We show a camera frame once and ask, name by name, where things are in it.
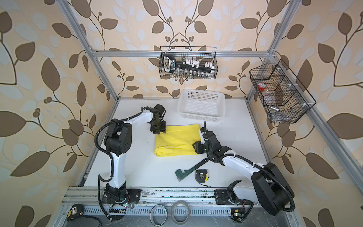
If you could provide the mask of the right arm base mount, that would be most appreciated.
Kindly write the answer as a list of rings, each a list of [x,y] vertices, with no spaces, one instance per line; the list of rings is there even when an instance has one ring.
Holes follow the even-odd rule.
[[[214,191],[217,205],[251,205],[252,201],[238,199],[233,190],[216,189]]]

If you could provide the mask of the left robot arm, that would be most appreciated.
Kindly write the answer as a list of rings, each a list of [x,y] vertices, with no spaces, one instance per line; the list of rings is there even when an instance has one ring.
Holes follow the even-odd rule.
[[[165,108],[160,104],[155,107],[142,107],[139,113],[121,120],[112,119],[98,130],[95,146],[109,157],[111,163],[108,179],[98,175],[98,184],[106,183],[105,195],[108,198],[111,197],[117,202],[130,198],[126,190],[124,170],[126,152],[132,145],[132,129],[148,123],[153,134],[165,133],[165,113]]]

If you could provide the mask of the red item in basket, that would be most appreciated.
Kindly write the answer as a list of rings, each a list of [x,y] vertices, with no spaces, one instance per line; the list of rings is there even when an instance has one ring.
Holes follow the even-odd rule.
[[[259,91],[263,92],[267,89],[267,85],[265,83],[258,83],[258,89]]]

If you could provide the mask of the black socket set holder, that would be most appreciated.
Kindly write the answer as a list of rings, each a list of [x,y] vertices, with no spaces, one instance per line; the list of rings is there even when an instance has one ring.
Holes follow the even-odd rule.
[[[217,69],[216,65],[214,64],[214,59],[206,57],[198,59],[194,56],[162,54],[161,60],[165,72],[192,70],[197,72],[212,73]]]

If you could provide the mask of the yellow trousers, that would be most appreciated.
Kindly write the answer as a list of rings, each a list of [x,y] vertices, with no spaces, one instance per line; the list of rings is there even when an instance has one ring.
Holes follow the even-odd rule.
[[[165,133],[155,135],[155,155],[157,157],[197,155],[193,144],[201,141],[199,130],[198,124],[167,126]]]

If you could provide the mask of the grey tape roll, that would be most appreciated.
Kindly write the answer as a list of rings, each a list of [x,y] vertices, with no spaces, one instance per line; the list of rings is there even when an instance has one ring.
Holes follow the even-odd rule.
[[[184,225],[190,219],[191,209],[187,202],[180,200],[172,205],[170,215],[176,225]]]

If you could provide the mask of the yellow black tape measure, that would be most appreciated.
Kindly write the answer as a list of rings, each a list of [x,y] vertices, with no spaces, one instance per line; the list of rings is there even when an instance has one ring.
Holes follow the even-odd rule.
[[[81,216],[83,216],[84,210],[85,207],[82,204],[77,203],[72,205],[71,209],[68,212],[66,221],[70,222],[74,219],[80,218]]]

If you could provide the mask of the white plastic basket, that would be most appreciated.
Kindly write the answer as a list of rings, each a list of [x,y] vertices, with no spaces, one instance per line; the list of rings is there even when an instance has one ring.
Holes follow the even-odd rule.
[[[185,89],[177,112],[184,118],[217,122],[226,115],[226,98],[220,92]]]

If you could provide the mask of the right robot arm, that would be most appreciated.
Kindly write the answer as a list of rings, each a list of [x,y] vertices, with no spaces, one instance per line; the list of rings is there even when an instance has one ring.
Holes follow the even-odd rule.
[[[237,154],[230,147],[222,146],[216,135],[206,126],[199,129],[199,135],[201,141],[193,144],[197,154],[206,154],[208,161],[229,167],[251,180],[253,188],[249,198],[247,192],[241,189],[241,181],[236,180],[230,185],[235,198],[258,202],[273,216],[280,211],[295,210],[293,189],[275,164],[253,162]]]

